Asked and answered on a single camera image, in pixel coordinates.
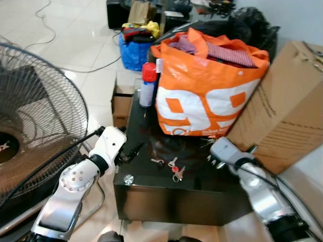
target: red key tag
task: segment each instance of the red key tag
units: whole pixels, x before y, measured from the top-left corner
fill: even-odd
[[[179,171],[179,169],[178,169],[178,167],[177,167],[177,166],[173,166],[173,167],[172,167],[172,171],[173,171],[173,173],[176,173],[176,172],[178,172],[178,171]]]

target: orange bag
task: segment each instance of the orange bag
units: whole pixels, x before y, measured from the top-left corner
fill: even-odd
[[[179,36],[188,35],[197,52],[191,55],[169,47]],[[228,49],[244,50],[257,68],[237,68],[207,59],[206,42]],[[229,40],[214,38],[192,28],[151,47],[164,61],[156,96],[158,122],[165,134],[223,136],[238,117],[269,66],[268,53]]]

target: black plastic bag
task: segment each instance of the black plastic bag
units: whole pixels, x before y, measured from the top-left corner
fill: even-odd
[[[271,61],[277,50],[277,32],[280,27],[271,26],[261,11],[255,7],[240,8],[229,17],[229,39],[241,39],[246,44],[267,50]]]
[[[248,45],[267,50],[271,62],[276,55],[279,27],[271,26],[262,12],[255,7],[240,8],[227,21],[204,22],[198,20],[173,28],[156,40],[153,45],[160,44],[162,40],[171,38],[178,32],[188,31],[189,28],[194,28],[213,37],[225,34],[229,39],[241,39]],[[150,62],[154,62],[150,52],[148,59]]]

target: striped cloth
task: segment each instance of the striped cloth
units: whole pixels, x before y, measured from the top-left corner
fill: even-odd
[[[231,63],[236,63],[247,68],[257,68],[253,63],[251,57],[244,50],[227,49],[210,42],[207,42],[206,44],[208,47],[208,55],[211,57],[215,57]],[[169,46],[189,54],[196,53],[196,47],[188,40],[187,34],[180,35],[179,41],[172,42]]]

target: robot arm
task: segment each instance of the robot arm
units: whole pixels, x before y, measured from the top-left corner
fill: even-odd
[[[82,201],[99,176],[114,174],[114,159],[127,138],[120,130],[107,127],[89,158],[67,167],[56,192],[39,213],[31,231],[52,241],[68,241],[81,213]]]
[[[219,138],[210,149],[211,156],[229,164],[229,169],[240,178],[254,212],[267,227],[275,242],[314,242],[307,233],[308,225],[290,206],[276,188],[261,178],[244,171],[257,174],[277,184],[276,180],[254,164],[251,153],[241,152],[227,138]]]

